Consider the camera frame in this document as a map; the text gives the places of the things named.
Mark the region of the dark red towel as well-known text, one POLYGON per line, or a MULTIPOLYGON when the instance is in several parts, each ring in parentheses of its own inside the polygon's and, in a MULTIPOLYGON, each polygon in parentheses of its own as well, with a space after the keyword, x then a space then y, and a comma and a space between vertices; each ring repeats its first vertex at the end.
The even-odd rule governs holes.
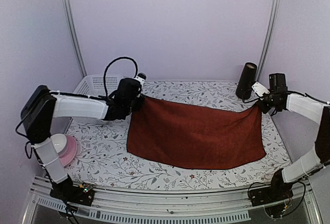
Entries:
POLYGON ((258 106, 235 112, 147 97, 131 116, 127 150, 184 169, 233 169, 265 157, 258 106))

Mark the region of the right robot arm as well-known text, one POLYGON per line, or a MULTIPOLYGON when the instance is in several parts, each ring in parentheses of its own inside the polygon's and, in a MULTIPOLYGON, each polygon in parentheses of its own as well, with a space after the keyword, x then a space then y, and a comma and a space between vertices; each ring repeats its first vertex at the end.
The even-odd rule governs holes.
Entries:
POLYGON ((252 90, 263 113, 284 111, 288 118, 275 123, 293 161, 274 173, 266 193, 270 201, 278 201, 294 183, 329 165, 329 102, 289 90, 283 73, 270 74, 268 87, 255 82, 252 90))

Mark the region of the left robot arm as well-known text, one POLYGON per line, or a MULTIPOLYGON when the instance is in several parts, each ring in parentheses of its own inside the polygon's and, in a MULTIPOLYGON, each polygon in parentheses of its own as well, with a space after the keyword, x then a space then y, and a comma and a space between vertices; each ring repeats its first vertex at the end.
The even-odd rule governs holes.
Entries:
POLYGON ((105 96, 52 92, 45 85, 34 91, 21 111, 19 126, 23 126, 31 150, 45 169, 56 191, 65 200, 73 200, 77 190, 66 173, 51 141, 52 120, 59 117, 89 118, 103 121, 124 120, 138 110, 145 82, 144 74, 123 78, 118 88, 105 96))

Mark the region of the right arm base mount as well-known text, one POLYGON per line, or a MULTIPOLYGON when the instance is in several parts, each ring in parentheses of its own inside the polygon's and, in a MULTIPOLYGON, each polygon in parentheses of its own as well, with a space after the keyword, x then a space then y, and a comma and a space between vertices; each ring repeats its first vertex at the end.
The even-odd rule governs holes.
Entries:
POLYGON ((275 174, 271 180, 270 185, 266 187, 251 189, 251 186, 247 191, 247 196, 250 199, 252 206, 270 204, 289 199, 293 196, 293 183, 284 182, 281 173, 275 174))

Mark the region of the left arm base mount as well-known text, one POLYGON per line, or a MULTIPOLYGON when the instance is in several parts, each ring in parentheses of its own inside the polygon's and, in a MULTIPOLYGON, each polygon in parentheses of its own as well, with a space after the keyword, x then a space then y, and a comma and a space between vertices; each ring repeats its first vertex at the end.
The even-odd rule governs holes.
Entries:
POLYGON ((84 188, 74 186, 73 183, 53 183, 50 196, 64 202, 76 203, 91 206, 95 191, 93 189, 85 191, 84 188))

